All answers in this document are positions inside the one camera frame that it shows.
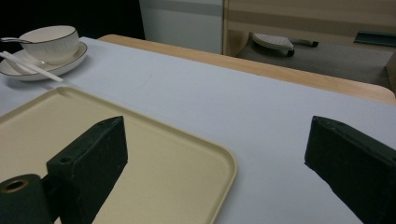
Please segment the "dark green flat object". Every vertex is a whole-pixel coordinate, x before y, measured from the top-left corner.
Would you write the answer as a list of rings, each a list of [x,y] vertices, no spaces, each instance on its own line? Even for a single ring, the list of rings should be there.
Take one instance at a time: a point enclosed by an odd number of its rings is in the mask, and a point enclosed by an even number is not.
[[[359,31],[355,43],[396,48],[396,34]]]

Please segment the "metal spoon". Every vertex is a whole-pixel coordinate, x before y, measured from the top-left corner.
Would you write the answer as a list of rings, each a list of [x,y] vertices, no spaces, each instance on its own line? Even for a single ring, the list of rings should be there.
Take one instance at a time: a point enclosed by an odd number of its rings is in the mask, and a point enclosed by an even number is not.
[[[5,43],[7,42],[16,42],[16,43],[24,43],[24,44],[32,43],[31,41],[23,40],[17,37],[0,37],[0,41]]]

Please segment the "white saucer plate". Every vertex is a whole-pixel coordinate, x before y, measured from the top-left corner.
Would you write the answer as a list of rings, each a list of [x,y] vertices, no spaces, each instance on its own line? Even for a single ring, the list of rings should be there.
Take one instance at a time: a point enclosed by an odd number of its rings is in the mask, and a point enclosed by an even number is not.
[[[14,53],[14,56],[25,60],[28,63],[32,63],[35,66],[40,67],[47,72],[52,73],[55,76],[63,75],[77,66],[79,66],[85,59],[88,51],[88,46],[80,42],[78,46],[78,51],[72,56],[72,58],[61,64],[49,64],[40,62],[38,59],[29,55],[24,49]],[[21,81],[36,81],[47,79],[46,76],[36,73],[35,71],[28,69],[20,64],[9,61],[8,59],[3,59],[0,62],[0,75],[6,77],[11,77]]]

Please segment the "wooden table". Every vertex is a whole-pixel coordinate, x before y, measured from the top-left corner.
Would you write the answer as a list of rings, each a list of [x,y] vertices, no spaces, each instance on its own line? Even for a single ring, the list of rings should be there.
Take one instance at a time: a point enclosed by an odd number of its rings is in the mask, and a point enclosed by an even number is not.
[[[367,84],[354,80],[342,79],[339,77],[329,77],[278,65],[258,63],[196,49],[187,49],[141,40],[123,35],[104,35],[99,37],[99,40],[124,47],[142,49],[186,60],[192,60],[199,63],[212,64],[236,71],[250,73],[256,76],[269,77],[272,79],[287,81],[290,83],[300,84],[325,91],[342,93],[385,103],[388,105],[396,105],[396,97],[391,90],[374,84]]]

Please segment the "white clothes iron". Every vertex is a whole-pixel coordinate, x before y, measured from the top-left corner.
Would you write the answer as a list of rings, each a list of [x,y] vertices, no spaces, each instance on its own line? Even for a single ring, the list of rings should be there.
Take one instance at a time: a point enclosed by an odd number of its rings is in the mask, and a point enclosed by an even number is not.
[[[292,57],[295,53],[294,45],[286,37],[276,35],[253,34],[251,38],[256,44],[264,48],[286,51],[288,57]]]

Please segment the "white cabinet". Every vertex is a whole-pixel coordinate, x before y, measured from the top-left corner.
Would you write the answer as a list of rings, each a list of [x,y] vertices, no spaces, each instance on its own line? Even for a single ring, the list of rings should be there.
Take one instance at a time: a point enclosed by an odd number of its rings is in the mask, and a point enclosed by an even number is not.
[[[222,53],[223,0],[139,0],[149,41]]]

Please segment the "wooden cabinet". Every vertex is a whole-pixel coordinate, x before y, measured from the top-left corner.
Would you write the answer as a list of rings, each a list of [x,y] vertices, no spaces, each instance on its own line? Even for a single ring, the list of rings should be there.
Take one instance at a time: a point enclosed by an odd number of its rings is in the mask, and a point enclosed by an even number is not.
[[[355,43],[359,31],[396,34],[396,0],[223,0],[222,53],[237,55],[250,33],[381,49],[396,93],[396,48]]]

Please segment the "beige plastic tray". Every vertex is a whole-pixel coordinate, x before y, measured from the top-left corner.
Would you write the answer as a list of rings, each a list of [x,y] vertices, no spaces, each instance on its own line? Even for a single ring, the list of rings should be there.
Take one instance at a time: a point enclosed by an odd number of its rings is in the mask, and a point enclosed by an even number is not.
[[[0,182],[45,175],[49,159],[116,116],[124,118],[129,160],[93,224],[212,224],[237,173],[229,150],[71,88],[0,117]]]

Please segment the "white ceramic spoon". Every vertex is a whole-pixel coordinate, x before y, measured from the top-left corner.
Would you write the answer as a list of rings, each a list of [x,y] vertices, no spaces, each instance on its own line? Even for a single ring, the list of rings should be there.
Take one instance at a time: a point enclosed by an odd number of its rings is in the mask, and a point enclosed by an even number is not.
[[[53,75],[52,73],[50,73],[50,72],[48,72],[48,71],[46,71],[44,69],[41,69],[41,68],[39,68],[39,67],[37,67],[37,66],[35,66],[33,64],[25,62],[25,61],[17,58],[16,56],[14,56],[13,54],[11,54],[11,53],[9,53],[7,51],[0,52],[0,56],[3,57],[4,59],[8,59],[8,60],[10,60],[10,61],[12,61],[14,63],[17,63],[17,64],[19,64],[21,66],[24,66],[24,67],[26,67],[28,69],[31,69],[31,70],[33,70],[33,71],[35,71],[35,72],[37,72],[37,73],[39,73],[41,75],[44,75],[45,77],[48,77],[48,78],[50,78],[52,80],[55,80],[57,82],[64,82],[64,80],[62,78],[57,77],[57,76]]]

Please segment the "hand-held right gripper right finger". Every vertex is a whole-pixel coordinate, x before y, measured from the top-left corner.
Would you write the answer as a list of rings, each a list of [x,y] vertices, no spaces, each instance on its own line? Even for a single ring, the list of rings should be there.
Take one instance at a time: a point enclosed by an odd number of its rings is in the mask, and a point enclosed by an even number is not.
[[[396,224],[396,150],[343,122],[314,116],[304,163],[363,224]]]

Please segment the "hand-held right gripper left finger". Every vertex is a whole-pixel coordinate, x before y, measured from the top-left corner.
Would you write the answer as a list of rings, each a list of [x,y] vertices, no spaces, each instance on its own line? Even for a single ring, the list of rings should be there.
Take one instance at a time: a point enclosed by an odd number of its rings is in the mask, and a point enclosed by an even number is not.
[[[91,126],[47,162],[62,224],[92,224],[128,162],[122,116]]]

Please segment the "white ribbed bowl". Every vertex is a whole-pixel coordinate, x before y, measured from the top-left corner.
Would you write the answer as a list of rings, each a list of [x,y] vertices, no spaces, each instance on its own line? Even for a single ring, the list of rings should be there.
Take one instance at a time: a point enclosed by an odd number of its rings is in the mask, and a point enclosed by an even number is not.
[[[79,48],[78,30],[69,25],[38,28],[20,36],[23,49],[44,63],[64,63]]]

